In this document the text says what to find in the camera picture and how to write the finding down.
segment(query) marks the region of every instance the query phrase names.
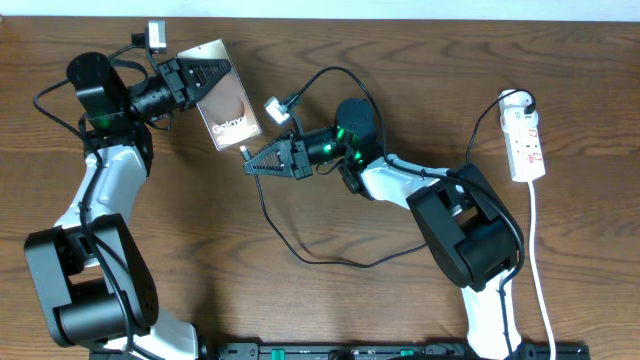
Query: white power strip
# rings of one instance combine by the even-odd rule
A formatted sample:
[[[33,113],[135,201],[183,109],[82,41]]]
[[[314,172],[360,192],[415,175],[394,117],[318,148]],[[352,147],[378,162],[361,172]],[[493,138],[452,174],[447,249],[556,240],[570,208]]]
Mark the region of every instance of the white power strip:
[[[500,126],[502,126],[502,130],[504,131],[504,140],[507,144],[511,179],[529,184],[529,194],[531,195],[529,261],[531,262],[533,283],[538,296],[538,304],[540,305],[544,328],[549,338],[549,359],[555,360],[556,344],[553,331],[551,330],[547,306],[545,305],[542,295],[542,285],[540,284],[538,266],[536,264],[535,234],[537,210],[533,180],[545,174],[540,137],[538,136],[538,113],[535,110],[531,114],[525,113],[526,106],[533,101],[528,93],[524,91],[514,92],[514,90],[505,90],[500,94],[500,97],[509,93],[513,94],[500,100]]]
[[[504,96],[513,90],[505,90]],[[500,100],[500,126],[504,131],[511,179],[533,181],[545,174],[542,148],[538,137],[538,112],[525,114],[531,96],[519,91]]]

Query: wood grain surface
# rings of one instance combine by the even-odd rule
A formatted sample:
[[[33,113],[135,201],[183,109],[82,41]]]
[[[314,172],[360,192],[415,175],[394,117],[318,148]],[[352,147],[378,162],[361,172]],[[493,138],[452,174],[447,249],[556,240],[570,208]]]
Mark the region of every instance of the wood grain surface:
[[[54,345],[23,255],[52,226],[85,166],[81,144],[31,105],[87,51],[110,53],[146,19],[5,18],[0,25],[0,358],[86,358]],[[536,182],[539,267],[558,341],[594,359],[640,357],[640,25],[468,21],[168,19],[169,53],[223,38],[261,119],[252,150],[279,130],[263,116],[321,67],[345,66],[386,115],[389,148],[427,166],[456,166],[477,116],[505,88],[538,100],[547,175]],[[141,53],[125,58],[146,63]],[[129,83],[139,80],[124,71]],[[327,74],[305,96],[308,129],[361,96]],[[67,86],[43,99],[75,124]],[[526,185],[511,182],[492,112],[474,161],[523,230]],[[422,251],[370,270],[297,261],[262,216],[236,149],[218,152],[196,112],[154,132],[156,158],[131,231],[161,306],[217,340],[423,342],[464,338],[460,290]],[[409,212],[351,195],[337,174],[263,179],[273,220],[308,258],[372,261],[422,241]],[[516,278],[520,333],[545,342],[529,264]]]

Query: wire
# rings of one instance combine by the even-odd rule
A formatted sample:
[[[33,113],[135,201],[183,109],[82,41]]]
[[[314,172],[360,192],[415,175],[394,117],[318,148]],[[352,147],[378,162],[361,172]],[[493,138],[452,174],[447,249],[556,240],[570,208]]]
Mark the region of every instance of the wire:
[[[258,196],[260,197],[260,206],[262,206],[262,212],[264,213],[264,217],[265,219],[267,219],[267,222],[269,223],[269,225],[271,225],[271,228],[276,232],[276,234],[278,234],[278,236],[280,237],[280,239],[282,240],[282,242],[284,242],[284,244],[287,246],[287,248],[289,248],[289,251],[291,251],[291,253],[293,255],[295,255],[295,257],[298,258],[298,260],[302,261],[305,264],[310,264],[310,265],[344,265],[344,266],[350,266],[350,267],[355,267],[355,268],[359,268],[359,269],[369,269],[372,268],[374,266],[380,265],[382,263],[385,263],[389,260],[395,259],[397,257],[400,256],[404,256],[404,255],[408,255],[411,253],[414,253],[418,250],[422,250],[425,247],[427,247],[427,243],[425,242],[423,245],[411,248],[409,250],[405,250],[405,251],[401,251],[399,253],[395,253],[393,255],[389,255],[387,257],[384,257],[378,261],[374,261],[370,264],[361,264],[361,263],[357,263],[354,261],[348,261],[348,260],[330,260],[330,261],[311,261],[311,260],[307,260],[305,258],[303,258],[302,256],[300,256],[300,254],[298,254],[295,249],[291,246],[291,244],[289,244],[289,242],[287,241],[287,239],[285,239],[284,235],[282,235],[282,233],[280,232],[280,230],[278,230],[278,228],[276,227],[276,225],[273,223],[273,221],[271,221],[271,218],[269,218],[269,214],[267,213],[267,208],[264,204],[264,197],[262,196],[262,187],[260,186],[260,180],[258,179],[258,175],[255,175],[256,178],[256,187],[258,188]]]
[[[40,105],[40,102],[39,102],[40,97],[52,92],[53,90],[61,88],[62,86],[66,85],[68,83],[69,83],[69,79],[64,79],[63,81],[60,81],[59,83],[57,83],[55,85],[51,85],[48,88],[40,91],[39,93],[36,94],[36,96],[33,97],[33,106],[35,106],[36,109],[38,109],[38,111],[40,111],[46,117],[48,117],[49,119],[55,121],[56,123],[58,123],[58,125],[64,127],[65,129],[69,130],[73,135],[78,137],[78,139],[80,139],[84,143],[84,139],[82,138],[82,135],[80,135],[80,132],[78,130],[76,130],[73,126],[67,124],[64,120],[60,119],[59,117],[57,117],[57,116],[53,115],[52,113],[48,112],[47,110],[45,110]]]
[[[145,55],[147,55],[147,60],[149,60],[149,64],[151,64],[153,71],[156,74],[159,74],[160,70],[158,70],[158,64],[156,64],[156,61],[153,59],[153,55],[151,54],[151,47],[149,44],[149,28],[144,29],[144,34],[145,34],[145,37],[144,37],[145,38],[145,42],[144,42]]]
[[[369,90],[367,90],[367,88],[364,86],[364,84],[362,83],[362,81],[360,81],[360,79],[358,79],[358,77],[352,73],[350,70],[345,69],[341,66],[329,66],[326,67],[320,71],[318,71],[303,87],[302,89],[300,89],[295,95],[293,95],[289,101],[286,102],[286,106],[289,107],[291,104],[295,103],[296,101],[298,101],[298,99],[300,98],[300,96],[302,96],[302,94],[307,91],[307,89],[309,88],[309,86],[311,86],[311,84],[313,84],[314,81],[316,81],[316,79],[318,79],[322,74],[326,73],[327,71],[332,71],[332,70],[338,70],[338,71],[342,71],[343,73],[349,75],[355,82],[356,84],[358,84],[358,86],[360,86],[360,88],[362,89],[362,91],[364,91],[364,93],[367,95],[367,97],[369,98],[369,100],[371,100],[371,94],[369,94]]]
[[[142,355],[143,358],[147,358],[148,360],[164,360],[164,358],[161,358],[158,355],[154,355],[136,344],[133,344],[133,351],[137,352],[138,354]]]
[[[123,54],[123,53],[125,53],[125,52],[127,52],[127,51],[129,51],[129,50],[131,50],[131,49],[135,49],[135,48],[136,48],[136,47],[135,47],[133,44],[129,44],[129,45],[127,45],[127,46],[123,47],[122,49],[120,49],[120,50],[118,50],[118,51],[114,52],[113,54],[109,55],[109,56],[108,56],[108,58],[109,58],[109,60],[111,60],[111,59],[115,59],[115,58],[117,58],[118,56],[120,56],[121,54]]]
[[[98,237],[95,237],[95,236],[94,236],[94,240],[96,244],[98,244],[98,246],[102,248],[102,250],[104,250],[107,254],[109,254],[118,263],[118,265],[122,270],[124,270],[127,274],[129,274],[129,269],[127,268],[127,265],[125,265],[124,260],[122,260],[122,258],[120,258],[120,256],[116,254],[116,252],[112,248],[110,248],[109,245],[105,244],[104,241],[100,240]]]
[[[482,115],[480,115],[480,117],[478,118],[478,120],[476,121],[476,125],[473,127],[473,133],[471,133],[471,139],[469,140],[469,146],[467,146],[467,155],[465,157],[467,162],[471,162],[471,148],[473,147],[473,143],[474,141],[476,141],[476,135],[478,134],[478,128],[480,127],[480,122],[482,121],[482,119],[484,118],[485,115],[487,115],[487,113],[493,109],[494,106],[496,106],[496,104],[498,104],[500,102],[500,100],[513,95],[517,92],[525,92],[527,94],[529,94],[529,96],[531,96],[531,104],[527,105],[527,107],[525,108],[525,114],[530,114],[533,112],[533,110],[535,110],[536,108],[536,98],[533,96],[532,93],[529,92],[529,90],[525,90],[525,89],[516,89],[513,90],[505,95],[500,96],[499,98],[497,98],[494,102],[491,103],[491,105],[489,105],[489,107],[482,113]]]
[[[556,358],[556,343],[553,338],[553,331],[551,330],[551,322],[549,321],[549,314],[547,313],[547,306],[544,303],[544,296],[542,295],[542,286],[540,285],[540,276],[538,275],[538,265],[536,264],[536,193],[533,188],[533,181],[529,181],[529,195],[531,197],[531,225],[529,229],[529,262],[531,263],[531,273],[533,274],[533,283],[535,284],[536,294],[538,295],[538,303],[540,304],[540,312],[542,313],[542,321],[544,322],[544,328],[547,331],[547,338],[549,339],[549,359],[555,360]]]
[[[83,139],[87,139],[86,136],[86,128],[84,126],[84,117],[80,119],[80,121],[78,122],[78,127],[80,128],[81,134],[83,135]],[[78,207],[80,209],[80,227],[82,229],[82,233],[84,234],[85,238],[87,239],[87,244],[89,245],[89,248],[91,249],[91,252],[93,253],[93,255],[96,257],[96,260],[98,260],[98,264],[100,264],[100,267],[102,268],[102,271],[104,272],[104,276],[107,279],[107,281],[109,282],[109,284],[111,285],[111,287],[113,288],[113,292],[116,296],[116,299],[118,300],[118,304],[120,305],[120,310],[122,310],[123,316],[125,318],[125,332],[127,334],[127,343],[124,347],[124,349],[122,351],[117,351],[117,350],[105,350],[104,353],[108,353],[108,354],[128,354],[131,352],[131,350],[133,350],[133,323],[131,320],[131,314],[129,313],[129,307],[127,306],[127,302],[126,299],[124,298],[124,295],[122,294],[122,290],[120,289],[120,285],[118,284],[118,282],[116,281],[115,276],[113,275],[113,272],[111,271],[111,268],[109,267],[109,264],[107,263],[107,261],[105,260],[104,256],[102,255],[102,252],[98,249],[98,245],[97,245],[97,241],[96,241],[96,236],[93,234],[93,231],[91,229],[91,225],[87,222],[87,213],[90,211],[90,209],[88,208],[88,204],[90,203],[90,199],[91,199],[91,195],[93,194],[93,190],[95,189],[95,185],[98,181],[98,179],[100,178],[100,173],[102,172],[102,169],[104,168],[104,164],[103,164],[103,160],[102,160],[102,156],[100,155],[100,153],[98,152],[98,150],[96,150],[95,147],[91,146],[91,144],[89,143],[89,141],[87,140],[85,142],[85,146],[89,146],[89,150],[91,151],[91,153],[95,156],[96,158],[96,171],[93,173],[93,175],[91,176],[91,180],[89,180],[89,184],[87,185],[87,188],[85,189],[84,194],[82,195],[82,200],[80,201],[80,203],[78,204]]]
[[[331,174],[331,172],[333,172],[333,170],[337,169],[338,166],[342,165],[343,162],[344,162],[344,159],[338,160],[335,164],[333,164],[331,169],[327,170],[326,172],[320,172],[320,165],[324,165],[324,164],[318,164],[316,165],[316,172],[318,173],[318,175],[329,175]]]

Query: electrical outlet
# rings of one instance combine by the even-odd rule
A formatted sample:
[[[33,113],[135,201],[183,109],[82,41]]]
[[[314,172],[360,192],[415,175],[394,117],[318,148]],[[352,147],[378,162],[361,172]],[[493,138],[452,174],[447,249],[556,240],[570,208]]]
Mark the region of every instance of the electrical outlet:
[[[503,96],[513,90],[505,90]],[[500,126],[504,131],[511,179],[517,182],[533,181],[545,174],[538,113],[525,114],[532,99],[525,92],[517,92],[500,101]]]

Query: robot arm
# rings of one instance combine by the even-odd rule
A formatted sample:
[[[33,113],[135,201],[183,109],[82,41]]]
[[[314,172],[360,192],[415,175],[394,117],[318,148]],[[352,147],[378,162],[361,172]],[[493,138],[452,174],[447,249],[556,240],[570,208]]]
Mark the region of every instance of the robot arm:
[[[274,120],[295,119],[295,115],[288,113],[290,109],[278,103],[272,98],[266,104]],[[489,206],[484,194],[435,176],[471,182],[494,199],[497,195],[472,164],[458,169],[432,169],[403,161],[393,154],[385,156],[376,141],[378,129],[373,119],[373,110],[367,101],[345,100],[338,107],[331,128],[305,133],[290,131],[253,157],[245,149],[245,172],[303,179],[313,174],[313,165],[341,157],[338,169],[352,193],[411,210],[436,263],[462,288],[469,319],[469,344],[481,357],[504,359],[509,349],[503,322],[499,320],[502,304],[498,290],[508,271],[516,266],[516,239],[496,209]],[[456,217],[471,210],[476,214],[458,224]],[[511,282],[504,290],[509,338],[515,349],[521,338],[513,317]]]
[[[122,356],[143,359],[198,359],[207,352],[193,325],[159,308],[155,284],[127,224],[151,171],[153,145],[147,125],[157,127],[154,122],[173,110],[195,107],[230,70],[230,63],[172,58],[155,64],[151,53],[166,50],[163,38],[164,22],[158,21],[150,21],[145,34],[132,35],[133,47],[144,47],[156,70],[152,77],[138,64],[115,59],[117,55],[86,53],[71,61],[67,82],[86,110],[81,123],[86,118],[93,126],[83,134],[87,171],[55,225],[30,234],[25,242],[52,338],[60,346],[84,346],[96,358],[110,357],[102,353],[114,354],[127,345],[131,351]],[[114,68],[119,65],[141,68],[145,80],[126,87]],[[103,278],[71,281],[96,265],[102,267]],[[127,335],[132,335],[132,344]]]

